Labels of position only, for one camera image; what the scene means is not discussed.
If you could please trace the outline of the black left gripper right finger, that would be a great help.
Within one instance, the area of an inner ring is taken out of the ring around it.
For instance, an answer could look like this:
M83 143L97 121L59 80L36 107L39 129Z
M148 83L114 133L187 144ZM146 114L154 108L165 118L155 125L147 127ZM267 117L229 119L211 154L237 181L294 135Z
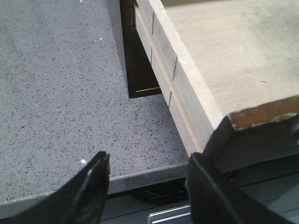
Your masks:
M187 189L195 224L298 223L298 116L241 131L225 120L191 155Z

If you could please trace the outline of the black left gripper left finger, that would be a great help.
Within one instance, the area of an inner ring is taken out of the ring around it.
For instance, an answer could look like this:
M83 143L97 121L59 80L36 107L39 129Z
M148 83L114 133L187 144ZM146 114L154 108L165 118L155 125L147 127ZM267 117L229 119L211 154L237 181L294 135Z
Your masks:
M73 178L41 202L2 224L98 224L109 186L109 157L98 152Z

